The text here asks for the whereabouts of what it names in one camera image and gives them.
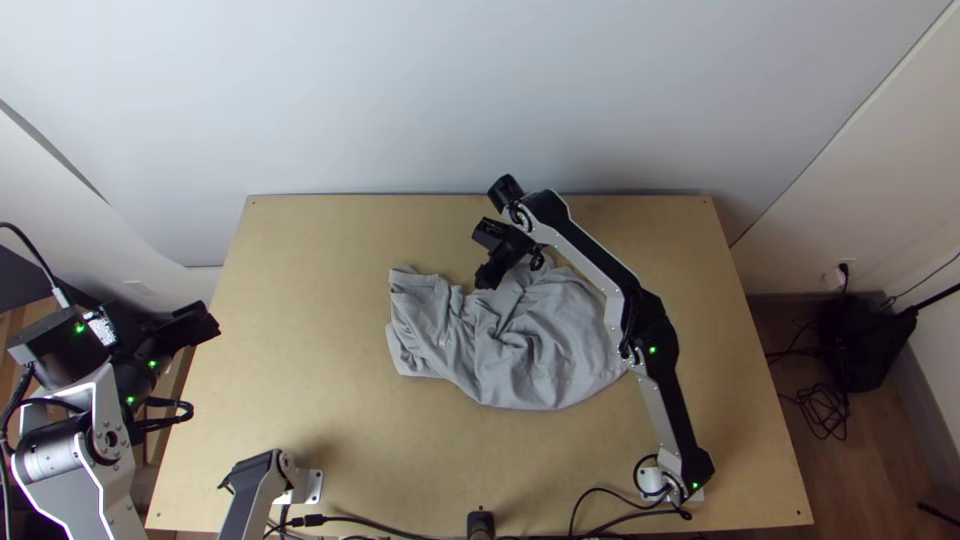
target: power cable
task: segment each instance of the power cable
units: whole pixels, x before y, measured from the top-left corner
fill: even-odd
[[[23,245],[27,247],[30,253],[33,255],[33,258],[37,260],[40,264],[40,269],[43,270],[43,274],[47,277],[47,281],[50,282],[50,288],[53,292],[53,295],[57,298],[57,303],[60,304],[60,307],[66,308],[73,305],[73,302],[70,300],[70,297],[67,296],[66,291],[60,287],[60,282],[53,275],[53,271],[50,270],[50,266],[47,264],[47,261],[43,259],[43,256],[40,255],[40,251],[33,245],[33,242],[27,238],[27,235],[20,230],[19,227],[13,223],[6,221],[0,221],[0,229],[9,229],[13,234],[17,235],[20,238],[20,241],[23,242]]]
[[[900,297],[906,296],[907,294],[909,294],[911,291],[913,291],[914,289],[916,289],[916,288],[919,287],[920,285],[923,285],[924,283],[926,283],[927,280],[929,280],[929,279],[932,278],[933,276],[935,276],[935,275],[937,275],[938,273],[940,273],[940,271],[943,270],[944,268],[946,268],[946,267],[950,266],[951,264],[953,264],[953,262],[956,261],[958,258],[960,258],[960,251],[958,251],[953,257],[951,257],[949,261],[943,263],[943,264],[940,265],[940,267],[938,267],[936,270],[934,270],[933,272],[930,272],[929,274],[927,274],[927,277],[925,277],[925,278],[921,279],[920,281],[918,281],[917,283],[915,283],[915,284],[913,285],[913,287],[910,287],[909,289],[903,291],[902,293],[900,293],[900,294],[895,294],[895,295],[891,296],[890,298],[887,298],[886,300],[884,300],[884,302],[883,302],[882,304],[880,304],[880,308],[881,308],[881,309],[888,309],[888,308],[893,307],[893,305],[897,303],[897,300],[898,300]]]

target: floor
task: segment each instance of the floor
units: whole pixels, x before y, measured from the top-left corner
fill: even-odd
[[[754,303],[751,306],[760,340],[767,351],[785,348],[807,318],[810,302]],[[49,306],[0,314],[0,337],[42,314]],[[811,344],[812,335],[799,344]],[[9,387],[12,366],[0,369],[0,387]],[[816,361],[786,358],[771,367],[774,383],[783,394],[826,381],[827,373]],[[889,378],[872,392],[851,397],[852,416],[848,440],[820,441],[809,432],[799,410],[781,402],[793,439],[815,525],[754,531],[708,532],[709,540],[819,540],[819,539],[956,539],[960,528],[948,525],[916,508],[930,498],[933,480],[920,454],[900,397]],[[215,540],[216,535],[149,531],[151,540]],[[692,535],[643,535],[656,540],[686,540]]]

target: wooden table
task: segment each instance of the wooden table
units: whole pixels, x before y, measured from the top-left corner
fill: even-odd
[[[574,219],[663,298],[690,417],[717,469],[692,521],[656,516],[616,530],[812,523],[712,201],[567,200]],[[658,447],[634,377],[559,412],[523,412],[481,407],[451,383],[394,370],[388,269],[412,264],[471,284],[486,252],[470,235],[493,215],[483,196],[250,197],[211,307],[223,335],[194,358],[184,398],[196,417],[173,428],[148,527],[219,530],[230,495],[217,484],[236,461],[274,447],[325,471],[322,502],[308,511],[429,535],[463,536],[479,505],[496,513],[500,534],[565,534],[585,489],[634,493],[635,462]],[[628,510],[598,495],[577,528]],[[309,533],[359,531],[329,523]]]

